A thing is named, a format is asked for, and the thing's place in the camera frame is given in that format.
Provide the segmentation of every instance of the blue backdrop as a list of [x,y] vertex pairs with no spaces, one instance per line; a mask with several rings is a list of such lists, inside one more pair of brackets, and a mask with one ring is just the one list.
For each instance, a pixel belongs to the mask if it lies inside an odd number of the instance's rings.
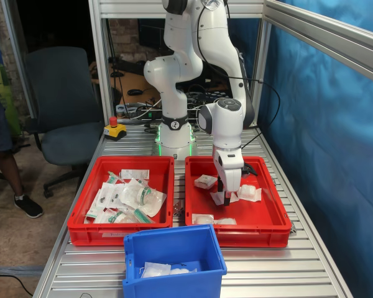
[[[373,31],[373,0],[287,0]],[[373,297],[373,82],[272,27],[265,133],[355,297]],[[264,88],[260,121],[277,98]]]

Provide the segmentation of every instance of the person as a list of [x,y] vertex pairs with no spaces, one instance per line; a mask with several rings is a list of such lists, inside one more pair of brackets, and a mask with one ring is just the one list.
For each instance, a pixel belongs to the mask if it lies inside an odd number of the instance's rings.
[[28,217],[36,219],[43,215],[43,209],[28,195],[24,194],[18,166],[11,149],[11,134],[4,108],[0,103],[0,170],[14,191],[15,207],[22,209]]

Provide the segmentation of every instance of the blue plastic crate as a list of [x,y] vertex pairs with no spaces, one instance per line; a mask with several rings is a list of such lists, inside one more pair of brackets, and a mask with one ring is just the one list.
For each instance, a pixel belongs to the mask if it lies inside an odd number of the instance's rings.
[[[226,265],[212,225],[131,234],[124,238],[124,251],[125,298],[219,298]],[[141,278],[145,262],[198,272]]]

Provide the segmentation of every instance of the red plastic crate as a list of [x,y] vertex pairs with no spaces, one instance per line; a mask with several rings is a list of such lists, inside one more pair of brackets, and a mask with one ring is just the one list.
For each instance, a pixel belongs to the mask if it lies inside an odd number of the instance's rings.
[[192,214],[212,214],[218,220],[236,219],[237,225],[214,225],[221,247],[285,247],[292,223],[280,200],[274,182],[261,157],[248,156],[244,161],[251,165],[258,177],[249,175],[243,184],[262,188],[261,201],[239,200],[229,206],[216,206],[210,196],[217,191],[217,183],[211,189],[193,184],[201,175],[217,176],[210,156],[194,156],[185,160],[185,223],[192,225]]
[[[149,169],[149,186],[167,195],[155,223],[84,224],[86,213],[102,183],[122,169]],[[169,156],[104,156],[91,170],[75,208],[68,220],[70,238],[74,245],[123,245],[123,238],[141,230],[169,228],[173,225],[174,158]]]

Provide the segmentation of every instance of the chair wheel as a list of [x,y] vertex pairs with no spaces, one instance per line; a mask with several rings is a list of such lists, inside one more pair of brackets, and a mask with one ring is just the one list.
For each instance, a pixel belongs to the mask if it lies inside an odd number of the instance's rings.
[[46,199],[48,199],[49,197],[52,197],[54,195],[54,193],[50,190],[45,190],[44,191],[44,196]]

